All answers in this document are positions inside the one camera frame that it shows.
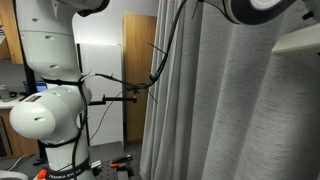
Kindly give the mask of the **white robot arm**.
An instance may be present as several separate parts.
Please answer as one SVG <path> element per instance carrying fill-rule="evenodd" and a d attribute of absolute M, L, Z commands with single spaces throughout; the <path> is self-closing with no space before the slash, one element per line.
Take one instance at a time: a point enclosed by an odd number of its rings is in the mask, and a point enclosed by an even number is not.
<path fill-rule="evenodd" d="M 90 90 L 72 19 L 109 0 L 17 0 L 28 65 L 48 83 L 11 113 L 50 167 L 88 158 Z M 319 180 L 318 0 L 160 0 L 142 180 Z"/>

